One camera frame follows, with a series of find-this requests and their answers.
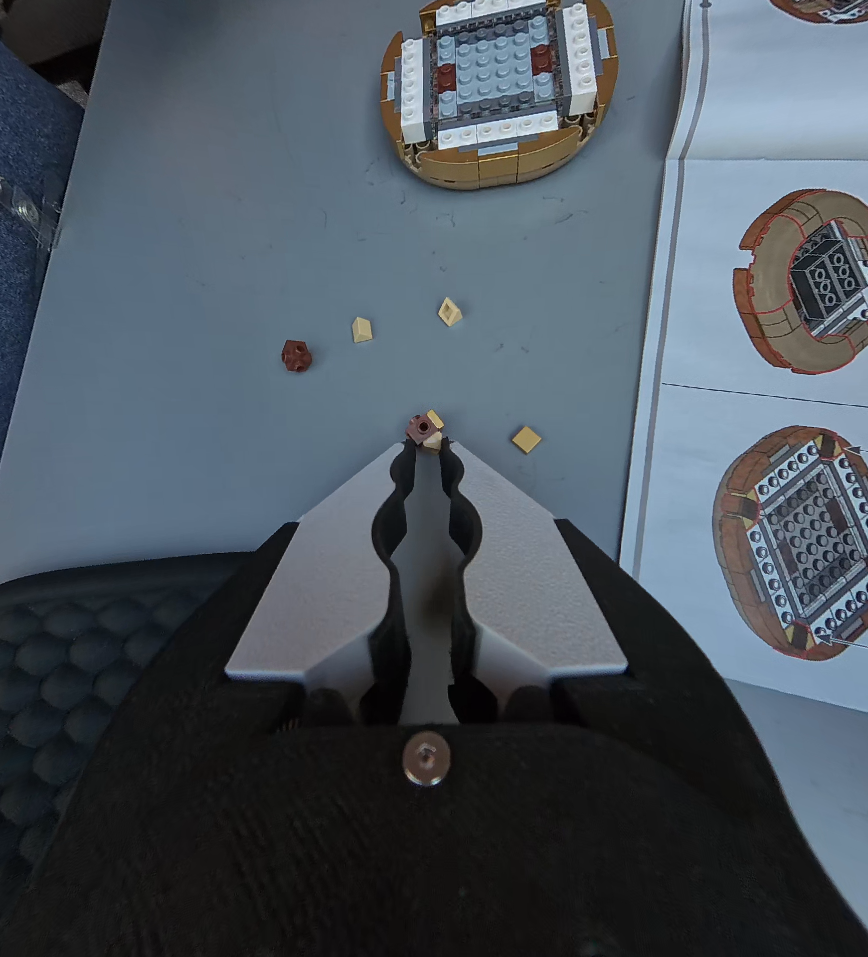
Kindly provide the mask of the brown cube lego sub-assembly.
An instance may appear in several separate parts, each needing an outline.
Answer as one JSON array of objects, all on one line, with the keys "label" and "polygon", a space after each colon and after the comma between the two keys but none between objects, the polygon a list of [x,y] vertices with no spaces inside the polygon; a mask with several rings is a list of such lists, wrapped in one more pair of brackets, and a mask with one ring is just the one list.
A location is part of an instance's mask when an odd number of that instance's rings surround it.
[{"label": "brown cube lego sub-assembly", "polygon": [[443,438],[444,422],[434,410],[413,416],[405,430],[418,448],[439,454]]}]

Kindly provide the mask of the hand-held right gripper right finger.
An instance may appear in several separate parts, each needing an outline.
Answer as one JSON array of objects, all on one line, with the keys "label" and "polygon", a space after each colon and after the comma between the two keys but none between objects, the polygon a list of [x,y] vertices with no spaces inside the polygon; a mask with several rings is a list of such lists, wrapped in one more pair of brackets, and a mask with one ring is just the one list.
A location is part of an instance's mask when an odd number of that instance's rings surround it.
[{"label": "hand-held right gripper right finger", "polygon": [[440,471],[463,554],[448,689],[458,720],[495,721],[522,687],[624,672],[627,659],[547,509],[458,442],[443,441]]}]

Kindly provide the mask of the clear plastic bag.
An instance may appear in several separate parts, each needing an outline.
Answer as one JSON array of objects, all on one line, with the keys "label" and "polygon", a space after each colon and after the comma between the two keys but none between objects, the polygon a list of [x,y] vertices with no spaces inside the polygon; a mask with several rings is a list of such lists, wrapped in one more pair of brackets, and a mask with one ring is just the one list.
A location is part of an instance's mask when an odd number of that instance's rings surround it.
[{"label": "clear plastic bag", "polygon": [[49,252],[57,242],[64,186],[59,175],[49,170],[44,178],[42,198],[33,199],[19,185],[0,175],[0,205],[26,226],[37,246]]}]

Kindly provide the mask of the round tan lego model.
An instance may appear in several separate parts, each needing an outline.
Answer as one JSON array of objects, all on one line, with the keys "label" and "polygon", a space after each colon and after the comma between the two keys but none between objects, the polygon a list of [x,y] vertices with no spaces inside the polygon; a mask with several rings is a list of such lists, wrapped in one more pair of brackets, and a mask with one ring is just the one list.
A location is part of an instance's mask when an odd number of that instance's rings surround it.
[{"label": "round tan lego model", "polygon": [[381,64],[383,124],[420,180],[472,190],[526,183],[582,150],[619,73],[600,1],[432,2],[422,35]]}]

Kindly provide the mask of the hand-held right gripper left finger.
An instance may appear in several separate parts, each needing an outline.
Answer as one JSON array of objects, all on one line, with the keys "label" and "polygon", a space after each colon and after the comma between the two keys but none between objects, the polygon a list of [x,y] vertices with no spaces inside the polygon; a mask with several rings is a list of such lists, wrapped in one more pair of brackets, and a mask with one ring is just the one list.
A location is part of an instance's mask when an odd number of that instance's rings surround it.
[{"label": "hand-held right gripper left finger", "polygon": [[411,669],[398,569],[416,447],[393,445],[299,522],[229,658],[231,679],[332,689],[366,724],[396,724]]}]

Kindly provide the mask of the black quilted pad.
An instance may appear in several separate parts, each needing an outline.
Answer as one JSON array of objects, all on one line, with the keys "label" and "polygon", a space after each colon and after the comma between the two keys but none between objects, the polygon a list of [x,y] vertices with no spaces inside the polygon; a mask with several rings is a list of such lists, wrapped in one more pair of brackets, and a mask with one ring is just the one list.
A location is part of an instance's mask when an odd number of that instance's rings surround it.
[{"label": "black quilted pad", "polygon": [[282,950],[292,684],[226,664],[281,558],[0,587],[0,955]]}]

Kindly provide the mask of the lego instruction booklet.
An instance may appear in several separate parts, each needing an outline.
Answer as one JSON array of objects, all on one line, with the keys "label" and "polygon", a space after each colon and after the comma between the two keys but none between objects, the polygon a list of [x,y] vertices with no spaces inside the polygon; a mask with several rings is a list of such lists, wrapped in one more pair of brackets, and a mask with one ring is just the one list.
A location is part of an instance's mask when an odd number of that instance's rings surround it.
[{"label": "lego instruction booklet", "polygon": [[729,678],[868,711],[868,2],[689,2],[622,566]]}]

